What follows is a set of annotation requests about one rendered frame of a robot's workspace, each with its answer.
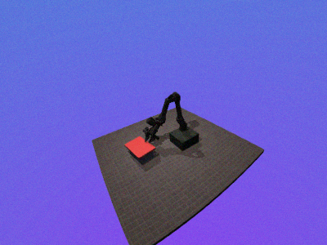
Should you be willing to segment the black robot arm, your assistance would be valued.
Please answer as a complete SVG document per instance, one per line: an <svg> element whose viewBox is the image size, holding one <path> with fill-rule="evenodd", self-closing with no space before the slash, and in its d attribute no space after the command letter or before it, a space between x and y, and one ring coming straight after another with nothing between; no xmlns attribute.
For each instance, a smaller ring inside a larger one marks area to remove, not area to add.
<svg viewBox="0 0 327 245"><path fill-rule="evenodd" d="M179 130L182 132L187 131L188 130L186 128L187 123L184 120L184 118L182 117L182 113L181 113L181 105L180 105L181 95L175 91L165 99L161 114L157 118L152 118L152 117L148 118L146 120L146 123L150 124L151 126L153 126L156 129L159 129L160 126L163 126L162 124L165 123L168 106L171 102L174 102L174 101L175 101L175 105L176 105L176 109L177 109L176 119L177 119L178 124L180 124Z"/></svg>

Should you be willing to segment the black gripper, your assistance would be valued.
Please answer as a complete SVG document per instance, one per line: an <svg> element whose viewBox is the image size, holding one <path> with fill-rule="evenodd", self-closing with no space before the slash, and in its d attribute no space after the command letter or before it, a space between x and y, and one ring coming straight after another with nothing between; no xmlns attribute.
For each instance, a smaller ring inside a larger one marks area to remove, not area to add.
<svg viewBox="0 0 327 245"><path fill-rule="evenodd" d="M151 130L150 131L147 131L147 130L143 130L143 132L145 133L146 135L146 138L145 138L145 143L147 142L147 140L150 138L149 142L148 143L151 143L152 141L154 141L155 139L156 140L159 140L159 137L155 135L156 132L158 132L158 129L154 128L154 127L151 127Z"/></svg>

